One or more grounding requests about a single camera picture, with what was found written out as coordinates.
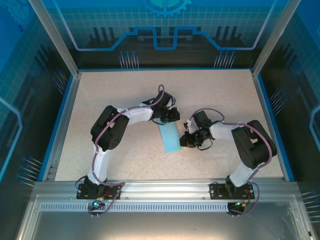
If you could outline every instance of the robotic arm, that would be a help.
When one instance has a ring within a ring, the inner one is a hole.
[[[180,138],[182,147],[199,148],[205,140],[226,139],[234,141],[241,162],[235,171],[226,178],[225,184],[229,196],[234,196],[237,190],[247,183],[257,168],[267,162],[269,159],[268,147],[261,137],[248,127],[226,125],[222,121],[212,122],[204,111],[194,114],[193,119],[196,126],[190,120],[184,124],[187,131]],[[275,156],[277,154],[276,146],[260,122],[252,120],[247,124],[262,134],[271,147],[272,156]]]
[[[156,105],[148,107],[148,105],[152,105],[158,100],[159,102]],[[180,113],[177,111],[176,107],[173,107],[175,103],[176,99],[173,96],[167,92],[163,93],[163,90],[161,90],[156,98],[143,101],[139,105],[141,108],[131,109],[121,114],[99,138],[97,142],[98,153],[94,161],[94,173],[96,177],[94,177],[92,169],[90,169],[89,173],[84,178],[84,184],[80,184],[79,186],[82,190],[80,190],[80,192],[78,191],[77,198],[96,199],[105,194],[106,187],[100,184],[96,178],[102,182],[107,181],[107,168],[110,160],[110,153],[121,142],[127,126],[142,121],[153,121],[157,118],[159,118],[162,123],[178,121],[180,120]],[[91,129],[93,142],[96,141],[97,137],[111,119],[123,110],[124,109],[115,108],[111,105],[103,110]]]

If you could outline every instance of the light blue card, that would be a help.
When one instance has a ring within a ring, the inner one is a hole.
[[[167,154],[183,149],[183,147],[180,146],[180,135],[176,122],[168,122],[165,125],[159,125],[159,129],[162,137],[164,151]]]

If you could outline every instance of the beige tabletop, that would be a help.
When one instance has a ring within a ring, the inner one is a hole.
[[[215,108],[226,122],[259,120],[269,133],[251,73],[242,70],[157,70],[85,72],[77,91],[56,181],[75,181],[89,172],[93,158],[90,130],[108,105],[128,108],[156,97],[158,85],[176,98],[183,123],[204,107]],[[207,111],[212,120],[220,116]],[[214,140],[206,151],[196,148],[165,153],[159,127],[139,122],[127,127],[121,143],[111,152],[109,180],[168,180],[225,178],[240,158],[235,143]],[[277,156],[256,177],[283,177]]]

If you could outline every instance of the mounting plate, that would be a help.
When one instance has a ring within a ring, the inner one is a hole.
[[[248,195],[244,190],[250,191],[250,199],[255,199],[255,193],[252,185],[245,184],[236,188],[236,192],[233,196],[230,196],[224,183],[212,183],[209,184],[209,192],[211,200],[247,200]]]
[[[97,199],[105,194],[107,194],[104,199],[105,200],[112,200],[114,199],[115,195],[117,194],[118,190],[120,189],[120,186],[103,186],[104,189],[102,191],[102,194],[99,195],[97,193],[94,193],[86,184],[81,183],[79,184],[78,191],[76,194],[76,199]],[[116,199],[120,199],[121,193],[116,197]]]

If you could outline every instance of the speckled work surface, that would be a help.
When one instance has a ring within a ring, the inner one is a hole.
[[[251,73],[246,69],[85,72],[55,180],[75,181],[88,173],[93,158],[90,130],[107,105],[138,105],[154,98],[159,84],[176,98],[180,135],[186,119],[204,107],[223,112],[226,122],[257,119],[268,129]],[[207,115],[212,121],[221,119],[214,112],[207,111]],[[206,151],[184,148],[165,153],[159,128],[151,121],[130,125],[111,154],[109,180],[225,178],[240,161],[234,142],[228,140],[215,140]],[[282,177],[277,157],[256,176]]]

